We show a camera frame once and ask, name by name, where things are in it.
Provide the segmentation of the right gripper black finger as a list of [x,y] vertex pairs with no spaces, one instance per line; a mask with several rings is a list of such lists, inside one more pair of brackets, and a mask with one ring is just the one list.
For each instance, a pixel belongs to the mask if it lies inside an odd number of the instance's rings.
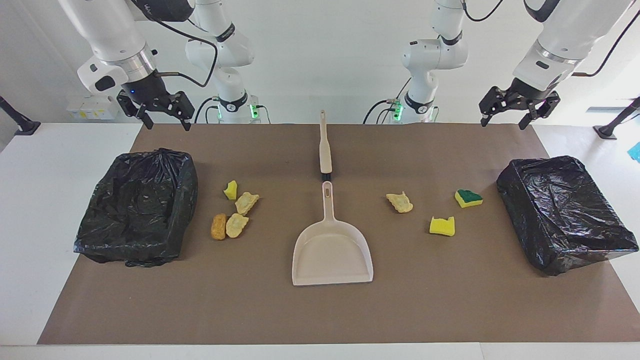
[[154,123],[151,117],[147,114],[147,107],[145,104],[137,107],[124,89],[121,89],[121,91],[118,92],[116,99],[122,109],[122,112],[127,117],[134,117],[137,120],[140,120],[148,130],[153,129]]
[[183,91],[169,95],[168,100],[167,114],[178,119],[183,129],[189,132],[192,127],[191,120],[195,114],[194,105]]

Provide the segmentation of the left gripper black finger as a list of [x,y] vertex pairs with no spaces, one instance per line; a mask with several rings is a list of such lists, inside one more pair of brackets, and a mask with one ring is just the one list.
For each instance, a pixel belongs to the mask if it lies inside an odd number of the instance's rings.
[[532,122],[549,117],[560,101],[561,98],[558,92],[551,92],[543,100],[528,99],[523,101],[522,105],[525,105],[523,109],[526,114],[518,123],[519,129],[525,130]]
[[487,126],[493,116],[510,110],[509,92],[492,86],[478,103],[478,109],[481,114],[480,124]]

